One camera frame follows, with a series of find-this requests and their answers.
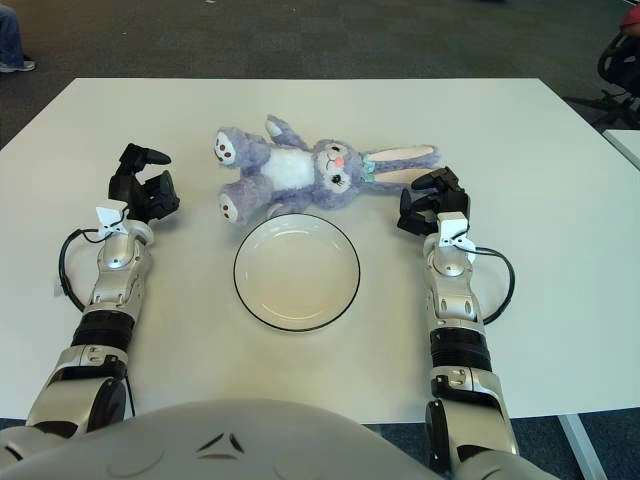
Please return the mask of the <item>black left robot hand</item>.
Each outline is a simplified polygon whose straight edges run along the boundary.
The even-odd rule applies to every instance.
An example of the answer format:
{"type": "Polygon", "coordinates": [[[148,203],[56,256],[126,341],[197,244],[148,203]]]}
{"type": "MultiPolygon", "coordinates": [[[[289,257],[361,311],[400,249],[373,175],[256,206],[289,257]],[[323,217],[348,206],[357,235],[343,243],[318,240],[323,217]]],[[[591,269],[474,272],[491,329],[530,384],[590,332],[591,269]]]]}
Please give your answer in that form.
{"type": "Polygon", "coordinates": [[[171,158],[157,150],[129,143],[119,159],[119,167],[111,177],[108,198],[125,202],[127,218],[148,224],[178,210],[180,199],[176,194],[171,174],[161,174],[140,183],[136,174],[147,165],[169,165],[171,158]]]}

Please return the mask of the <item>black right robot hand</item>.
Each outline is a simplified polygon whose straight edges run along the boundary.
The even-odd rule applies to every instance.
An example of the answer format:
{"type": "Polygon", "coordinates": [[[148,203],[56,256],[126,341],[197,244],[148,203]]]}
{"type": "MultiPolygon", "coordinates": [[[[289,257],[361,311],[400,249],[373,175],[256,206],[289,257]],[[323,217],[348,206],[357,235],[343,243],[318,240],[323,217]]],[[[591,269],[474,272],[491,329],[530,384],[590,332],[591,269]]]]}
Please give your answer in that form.
{"type": "Polygon", "coordinates": [[[429,193],[417,200],[411,198],[404,188],[400,197],[400,218],[397,227],[414,235],[429,235],[438,231],[436,220],[427,220],[422,212],[434,215],[440,213],[462,213],[469,217],[470,197],[459,185],[459,179],[449,168],[439,168],[422,175],[411,183],[415,191],[428,190],[429,193]]]}

